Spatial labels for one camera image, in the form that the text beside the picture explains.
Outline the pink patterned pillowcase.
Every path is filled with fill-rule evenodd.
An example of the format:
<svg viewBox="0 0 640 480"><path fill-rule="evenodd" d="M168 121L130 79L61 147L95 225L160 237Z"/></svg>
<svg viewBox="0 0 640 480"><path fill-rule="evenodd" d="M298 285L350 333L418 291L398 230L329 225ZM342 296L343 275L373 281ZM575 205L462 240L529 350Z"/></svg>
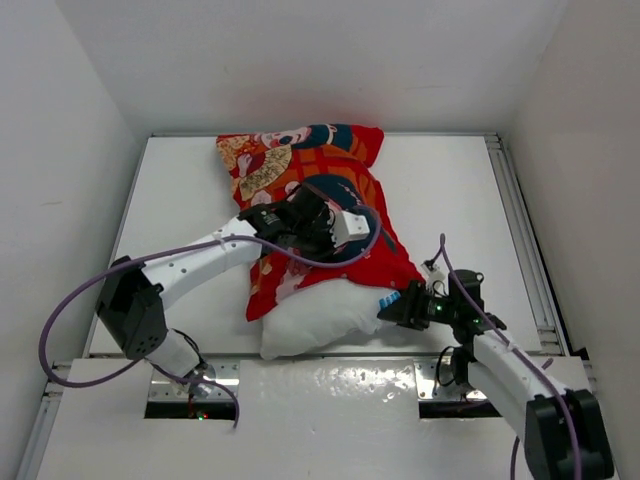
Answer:
<svg viewBox="0 0 640 480"><path fill-rule="evenodd" d="M333 279L391 289L421 280L393 230L382 186L371 172L384 138L377 127L348 124L217 138L239 208L294 203L304 215L294 228L298 240L289 249L325 265L314 268L281 253L259 260L250 269L248 321L264 317L300 290ZM328 234L341 211L364 216L370 235L334 247Z"/></svg>

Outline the white pillow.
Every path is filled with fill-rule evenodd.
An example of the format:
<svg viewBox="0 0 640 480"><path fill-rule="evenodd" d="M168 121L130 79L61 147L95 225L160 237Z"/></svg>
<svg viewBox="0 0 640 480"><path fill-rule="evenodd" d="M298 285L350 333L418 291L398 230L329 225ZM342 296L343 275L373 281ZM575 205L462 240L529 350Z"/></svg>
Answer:
<svg viewBox="0 0 640 480"><path fill-rule="evenodd" d="M260 356L291 357L326 347L351 334L372 336L384 328L379 300L395 289L335 279L304 288L262 317Z"/></svg>

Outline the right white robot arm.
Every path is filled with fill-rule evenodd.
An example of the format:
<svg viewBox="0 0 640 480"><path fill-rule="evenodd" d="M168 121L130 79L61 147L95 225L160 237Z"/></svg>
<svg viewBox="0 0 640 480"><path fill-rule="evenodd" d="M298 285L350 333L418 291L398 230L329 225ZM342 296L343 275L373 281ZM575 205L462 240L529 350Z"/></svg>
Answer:
<svg viewBox="0 0 640 480"><path fill-rule="evenodd" d="M610 479L613 455L600 405L587 389L573 389L549 376L508 335L506 325L484 308L480 272L458 269L448 274L448 292L432 281L413 280L383 297L378 318L423 331L438 323L451 328L456 345L441 357L449 374L435 382L478 390L502 416L524 450L536 479Z"/></svg>

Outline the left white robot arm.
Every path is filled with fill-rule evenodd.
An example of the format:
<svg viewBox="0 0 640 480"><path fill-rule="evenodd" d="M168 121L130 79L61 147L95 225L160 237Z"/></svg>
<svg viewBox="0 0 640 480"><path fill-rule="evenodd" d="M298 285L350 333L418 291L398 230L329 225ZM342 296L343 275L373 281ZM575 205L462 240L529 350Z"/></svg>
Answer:
<svg viewBox="0 0 640 480"><path fill-rule="evenodd" d="M184 335L168 328L166 310L203 283L263 258L274 247L326 259L339 238L340 216L339 208L302 186L285 200L241 211L167 258L129 266L122 257L114 263L117 273L103 284L96 314L126 358L189 378L203 361Z"/></svg>

